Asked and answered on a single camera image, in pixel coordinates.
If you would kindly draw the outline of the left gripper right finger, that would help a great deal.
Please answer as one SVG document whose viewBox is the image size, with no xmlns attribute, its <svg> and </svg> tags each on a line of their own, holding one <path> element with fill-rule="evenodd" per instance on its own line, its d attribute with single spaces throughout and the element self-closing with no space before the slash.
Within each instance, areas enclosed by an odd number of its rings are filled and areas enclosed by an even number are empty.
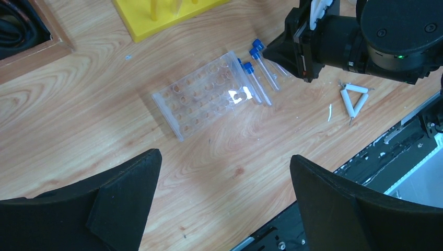
<svg viewBox="0 0 443 251">
<path fill-rule="evenodd" d="M 290 174 L 310 250 L 442 250 L 442 209 L 397 199 L 301 155 Z"/>
</svg>

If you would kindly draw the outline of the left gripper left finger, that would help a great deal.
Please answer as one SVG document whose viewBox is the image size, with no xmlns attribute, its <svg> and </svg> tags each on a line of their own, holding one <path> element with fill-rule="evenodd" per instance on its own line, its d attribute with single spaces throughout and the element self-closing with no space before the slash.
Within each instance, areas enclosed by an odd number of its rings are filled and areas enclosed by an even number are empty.
<svg viewBox="0 0 443 251">
<path fill-rule="evenodd" d="M 150 149 L 34 198 L 1 201 L 1 250 L 138 250 L 162 155 Z"/>
</svg>

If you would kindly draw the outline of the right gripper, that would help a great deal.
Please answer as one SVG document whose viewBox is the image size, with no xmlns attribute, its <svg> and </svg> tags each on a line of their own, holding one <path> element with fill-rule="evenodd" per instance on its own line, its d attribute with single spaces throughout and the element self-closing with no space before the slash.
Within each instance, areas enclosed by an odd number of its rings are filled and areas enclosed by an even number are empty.
<svg viewBox="0 0 443 251">
<path fill-rule="evenodd" d="M 309 28 L 311 1 L 300 1 L 284 20 L 284 32 L 262 52 L 296 78 L 312 82 L 325 66 L 352 71 L 359 28 L 355 17 L 342 16 L 341 1 L 333 1 L 314 31 Z"/>
</svg>

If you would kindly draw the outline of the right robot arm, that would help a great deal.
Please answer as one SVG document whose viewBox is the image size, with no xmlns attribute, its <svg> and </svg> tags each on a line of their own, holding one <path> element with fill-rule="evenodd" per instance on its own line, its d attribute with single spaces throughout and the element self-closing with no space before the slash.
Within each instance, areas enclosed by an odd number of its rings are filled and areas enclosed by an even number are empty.
<svg viewBox="0 0 443 251">
<path fill-rule="evenodd" d="M 442 66 L 442 1 L 301 1 L 263 56 L 312 82 L 325 66 L 415 84 Z"/>
</svg>

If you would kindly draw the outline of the blue capped tube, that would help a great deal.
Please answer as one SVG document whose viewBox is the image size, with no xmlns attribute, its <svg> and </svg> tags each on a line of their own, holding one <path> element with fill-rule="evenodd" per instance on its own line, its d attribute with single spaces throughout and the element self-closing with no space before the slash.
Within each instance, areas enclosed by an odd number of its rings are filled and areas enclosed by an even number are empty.
<svg viewBox="0 0 443 251">
<path fill-rule="evenodd" d="M 262 41 L 260 39 L 255 39 L 252 42 L 252 45 L 254 48 L 256 48 L 259 51 L 261 57 L 264 57 L 263 51 L 266 49 L 266 46 L 262 43 Z M 267 62 L 271 66 L 273 66 L 281 74 L 281 76 L 289 77 L 289 73 L 283 67 L 281 67 L 279 64 L 277 64 L 273 61 L 270 61 L 270 60 L 267 60 Z"/>
<path fill-rule="evenodd" d="M 278 81 L 272 76 L 271 72 L 269 71 L 268 67 L 265 65 L 265 63 L 262 60 L 260 51 L 258 48 L 252 48 L 249 51 L 251 57 L 255 60 L 256 65 L 260 68 L 263 75 L 267 79 L 268 83 L 270 84 L 272 90 L 275 92 L 278 92 L 281 90 Z"/>
<path fill-rule="evenodd" d="M 246 72 L 246 75 L 252 85 L 252 88 L 254 90 L 254 96 L 256 99 L 256 102 L 258 104 L 271 106 L 272 102 L 270 97 L 267 95 L 266 91 L 264 90 L 264 87 L 259 82 L 258 78 L 256 77 L 254 73 L 254 68 L 251 64 L 251 62 L 246 62 L 243 64 L 243 68 Z"/>
<path fill-rule="evenodd" d="M 241 61 L 240 58 L 237 58 L 237 60 L 238 60 L 240 66 L 241 66 L 241 68 L 243 69 L 243 72 L 244 72 L 244 74 L 245 74 L 245 76 L 246 76 L 246 79 L 247 79 L 246 86 L 248 87 L 248 89 L 249 89 L 249 91 L 250 91 L 250 93 L 251 93 L 252 98 L 255 100 L 255 102 L 256 102 L 258 105 L 262 105 L 262 104 L 263 104 L 263 103 L 262 103 L 262 100 L 261 100 L 261 98 L 258 96 L 258 93 L 257 93 L 257 91 L 255 90 L 254 86 L 252 85 L 252 82 L 251 82 L 251 80 L 250 80 L 250 78 L 249 78 L 249 74 L 248 74 L 248 72 L 247 72 L 245 66 L 243 65 L 243 63 L 242 63 L 242 61 Z"/>
</svg>

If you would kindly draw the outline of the white chip fragment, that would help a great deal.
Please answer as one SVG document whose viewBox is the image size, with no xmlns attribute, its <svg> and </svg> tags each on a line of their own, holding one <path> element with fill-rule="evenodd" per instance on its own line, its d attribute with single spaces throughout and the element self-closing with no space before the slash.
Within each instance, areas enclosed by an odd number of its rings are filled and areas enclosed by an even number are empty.
<svg viewBox="0 0 443 251">
<path fill-rule="evenodd" d="M 333 105 L 329 104 L 329 114 L 328 114 L 328 120 L 327 120 L 328 122 L 330 122 L 332 119 L 332 113 L 333 113 Z"/>
</svg>

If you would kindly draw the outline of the white clay triangle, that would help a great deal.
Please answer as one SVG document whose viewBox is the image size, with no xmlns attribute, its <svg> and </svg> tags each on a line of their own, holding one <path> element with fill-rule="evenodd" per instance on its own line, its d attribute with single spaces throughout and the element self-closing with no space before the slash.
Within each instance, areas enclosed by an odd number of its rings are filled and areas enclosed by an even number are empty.
<svg viewBox="0 0 443 251">
<path fill-rule="evenodd" d="M 373 88 L 362 87 L 352 83 L 345 83 L 341 80 L 339 80 L 339 85 L 341 87 L 340 95 L 349 116 L 350 127 L 368 100 L 369 94 Z"/>
</svg>

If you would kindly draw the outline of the clear plastic tube rack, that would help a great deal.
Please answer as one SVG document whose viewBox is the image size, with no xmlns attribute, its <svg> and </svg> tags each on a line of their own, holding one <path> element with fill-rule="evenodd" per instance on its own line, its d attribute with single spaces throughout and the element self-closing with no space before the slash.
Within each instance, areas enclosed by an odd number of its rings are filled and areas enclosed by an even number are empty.
<svg viewBox="0 0 443 251">
<path fill-rule="evenodd" d="M 229 51 L 152 95 L 179 141 L 252 99 L 237 58 Z"/>
</svg>

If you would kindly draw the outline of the yellow test tube rack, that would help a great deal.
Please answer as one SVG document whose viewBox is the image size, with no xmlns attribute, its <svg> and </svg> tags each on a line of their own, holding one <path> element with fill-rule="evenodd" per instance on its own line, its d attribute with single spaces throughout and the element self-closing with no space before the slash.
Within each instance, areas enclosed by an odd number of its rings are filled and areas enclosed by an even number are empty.
<svg viewBox="0 0 443 251">
<path fill-rule="evenodd" d="M 227 0 L 116 0 L 113 4 L 135 43 L 186 21 Z"/>
</svg>

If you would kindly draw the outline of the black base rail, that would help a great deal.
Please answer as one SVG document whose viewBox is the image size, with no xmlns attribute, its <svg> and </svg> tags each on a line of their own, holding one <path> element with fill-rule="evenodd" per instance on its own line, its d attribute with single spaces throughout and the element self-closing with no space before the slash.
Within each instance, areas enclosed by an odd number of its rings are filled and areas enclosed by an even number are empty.
<svg viewBox="0 0 443 251">
<path fill-rule="evenodd" d="M 334 172 L 290 161 L 296 202 L 235 250 L 442 250 L 442 94 Z"/>
</svg>

